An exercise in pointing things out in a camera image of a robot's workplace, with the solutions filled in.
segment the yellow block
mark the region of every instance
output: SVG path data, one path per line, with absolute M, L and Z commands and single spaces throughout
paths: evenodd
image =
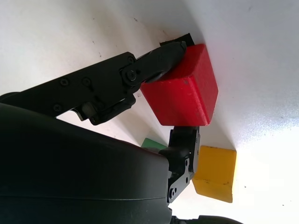
M 236 156 L 234 150 L 201 146 L 198 169 L 192 180 L 196 192 L 232 203 Z

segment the white table surface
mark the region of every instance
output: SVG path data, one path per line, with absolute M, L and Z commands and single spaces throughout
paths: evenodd
M 236 149 L 232 204 L 199 196 L 193 185 L 171 205 L 180 218 L 226 216 L 246 224 L 299 218 L 299 2 L 295 0 L 3 0 L 0 95 L 22 91 L 129 51 L 191 33 L 206 43 L 219 87 L 204 145 Z M 60 119 L 140 145 L 167 144 L 141 92 L 117 118 L 92 126 L 73 112 Z

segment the green block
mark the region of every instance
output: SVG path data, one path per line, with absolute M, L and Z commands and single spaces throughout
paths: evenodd
M 145 139 L 141 145 L 142 148 L 157 148 L 157 149 L 165 149 L 167 146 L 164 146 L 156 141 Z

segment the metal bracket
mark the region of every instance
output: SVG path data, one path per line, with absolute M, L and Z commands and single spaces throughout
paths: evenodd
M 0 97 L 3 104 L 50 117 L 72 110 L 93 125 L 106 122 L 135 103 L 141 83 L 165 74 L 185 54 L 185 42 L 159 47 L 135 59 L 126 52 L 42 85 Z
M 188 171 L 190 165 L 189 159 L 185 160 L 185 172 L 168 188 L 168 202 L 172 203 L 180 193 L 189 185 L 191 175 Z
M 188 154 L 189 154 L 188 157 L 190 158 L 189 172 L 195 173 L 197 170 L 199 142 L 200 142 L 199 126 L 198 127 L 175 126 L 173 130 L 171 130 L 169 147 L 180 148 L 180 153 L 188 149 Z

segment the wooden block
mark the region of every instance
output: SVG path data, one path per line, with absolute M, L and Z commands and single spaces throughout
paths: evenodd
M 161 125 L 206 126 L 214 112 L 218 87 L 204 44 L 187 47 L 183 60 L 141 91 Z
M 196 192 L 232 203 L 236 156 L 235 150 L 201 146 L 198 169 L 192 180 Z
M 157 148 L 157 149 L 165 149 L 167 148 L 167 146 L 164 146 L 156 141 L 153 141 L 151 139 L 148 139 L 146 138 L 142 145 L 141 145 L 142 148 Z

